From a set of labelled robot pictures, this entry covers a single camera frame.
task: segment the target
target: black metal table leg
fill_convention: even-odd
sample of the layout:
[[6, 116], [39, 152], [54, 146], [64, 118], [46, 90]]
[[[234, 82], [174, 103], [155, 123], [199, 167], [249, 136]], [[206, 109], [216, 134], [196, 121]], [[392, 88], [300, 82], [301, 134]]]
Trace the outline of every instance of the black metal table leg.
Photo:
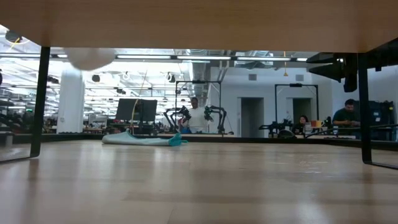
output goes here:
[[47, 76], [50, 63], [50, 47], [42, 47], [40, 53], [39, 78], [37, 80], [35, 115], [32, 128], [32, 143], [30, 145], [30, 156], [40, 155], [40, 141], [43, 130], [43, 116], [45, 93], [47, 91]]
[[361, 112], [362, 161], [372, 163], [370, 109], [368, 93], [368, 67], [366, 54], [358, 54], [359, 108]]

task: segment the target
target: man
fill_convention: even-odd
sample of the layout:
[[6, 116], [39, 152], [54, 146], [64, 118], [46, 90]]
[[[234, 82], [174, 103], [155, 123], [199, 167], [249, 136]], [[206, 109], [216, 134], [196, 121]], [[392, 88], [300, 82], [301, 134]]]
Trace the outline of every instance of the man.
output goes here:
[[198, 98], [191, 99], [192, 108], [189, 109], [191, 119], [184, 122], [182, 125], [188, 127], [191, 133], [206, 132], [208, 121], [205, 119], [205, 109], [198, 107]]
[[350, 128], [359, 126], [361, 123], [354, 112], [354, 100], [349, 99], [345, 107], [338, 110], [333, 117], [333, 124], [340, 128]]

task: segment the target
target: blue fabric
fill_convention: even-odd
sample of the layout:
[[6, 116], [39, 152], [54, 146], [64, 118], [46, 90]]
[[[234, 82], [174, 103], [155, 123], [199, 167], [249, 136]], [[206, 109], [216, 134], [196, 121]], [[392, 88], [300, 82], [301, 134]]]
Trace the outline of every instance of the blue fabric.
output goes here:
[[192, 134], [191, 130], [189, 128], [182, 128], [181, 129], [182, 134]]
[[119, 134], [109, 134], [102, 138], [102, 142], [105, 144], [128, 144], [138, 146], [180, 146], [182, 143], [187, 141], [181, 140], [181, 134], [177, 133], [170, 139], [161, 138], [144, 138], [139, 139], [130, 134], [127, 130]]

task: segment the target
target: computer monitor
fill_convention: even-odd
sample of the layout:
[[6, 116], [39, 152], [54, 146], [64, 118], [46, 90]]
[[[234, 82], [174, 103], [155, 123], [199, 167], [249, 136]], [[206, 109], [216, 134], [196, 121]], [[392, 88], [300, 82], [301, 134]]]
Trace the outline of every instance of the computer monitor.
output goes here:
[[[137, 99], [120, 99], [116, 119], [131, 120], [132, 110]], [[155, 121], [157, 100], [139, 100], [134, 111], [134, 121]]]

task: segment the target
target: white ball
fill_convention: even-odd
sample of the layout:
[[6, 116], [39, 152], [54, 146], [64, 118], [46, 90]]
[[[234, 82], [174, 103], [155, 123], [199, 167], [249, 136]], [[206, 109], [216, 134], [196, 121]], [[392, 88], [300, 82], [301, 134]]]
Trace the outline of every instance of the white ball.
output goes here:
[[92, 71], [113, 62], [114, 49], [64, 48], [69, 62], [77, 69]]

